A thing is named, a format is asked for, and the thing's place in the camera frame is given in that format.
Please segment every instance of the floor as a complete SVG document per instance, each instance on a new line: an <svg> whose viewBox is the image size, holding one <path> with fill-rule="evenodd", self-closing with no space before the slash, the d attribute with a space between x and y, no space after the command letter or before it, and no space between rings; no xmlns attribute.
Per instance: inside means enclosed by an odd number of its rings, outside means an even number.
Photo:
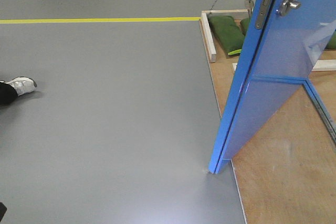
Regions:
<svg viewBox="0 0 336 224"><path fill-rule="evenodd" d="M213 1L0 0L0 17L193 17ZM38 84L0 108L2 223L244 223L232 167L206 169L219 113L199 30L2 24L0 79Z"/></svg>

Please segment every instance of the blue door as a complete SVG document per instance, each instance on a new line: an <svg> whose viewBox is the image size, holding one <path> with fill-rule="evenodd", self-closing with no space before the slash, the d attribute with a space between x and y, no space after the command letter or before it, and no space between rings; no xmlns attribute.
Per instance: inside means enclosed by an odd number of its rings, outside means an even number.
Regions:
<svg viewBox="0 0 336 224"><path fill-rule="evenodd" d="M308 75L336 29L336 0L257 0L209 164L220 172Z"/></svg>

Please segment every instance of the foot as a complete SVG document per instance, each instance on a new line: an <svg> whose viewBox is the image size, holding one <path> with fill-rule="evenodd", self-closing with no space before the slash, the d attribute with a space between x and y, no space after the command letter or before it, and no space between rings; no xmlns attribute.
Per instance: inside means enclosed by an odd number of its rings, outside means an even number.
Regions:
<svg viewBox="0 0 336 224"><path fill-rule="evenodd" d="M28 77L16 77L5 83L11 85L16 90L18 96L31 93L37 87L36 82Z"/></svg>

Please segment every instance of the wooden platform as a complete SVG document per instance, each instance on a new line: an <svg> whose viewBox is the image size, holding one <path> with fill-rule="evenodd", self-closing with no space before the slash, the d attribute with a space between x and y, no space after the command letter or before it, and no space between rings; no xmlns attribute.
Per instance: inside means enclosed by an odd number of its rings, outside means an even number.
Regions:
<svg viewBox="0 0 336 224"><path fill-rule="evenodd" d="M211 63L218 105L224 110L232 63L215 41ZM323 59L336 59L326 51ZM310 76L336 119L336 71ZM336 152L304 88L300 88L233 158L248 224L336 222Z"/></svg>

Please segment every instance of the door lock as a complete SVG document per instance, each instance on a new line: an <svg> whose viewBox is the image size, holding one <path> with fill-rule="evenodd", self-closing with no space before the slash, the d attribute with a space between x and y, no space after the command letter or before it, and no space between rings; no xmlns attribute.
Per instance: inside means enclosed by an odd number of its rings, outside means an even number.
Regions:
<svg viewBox="0 0 336 224"><path fill-rule="evenodd" d="M277 13L284 17L286 16L291 9L299 9L301 6L301 2L297 0L283 0L282 4L280 5Z"/></svg>

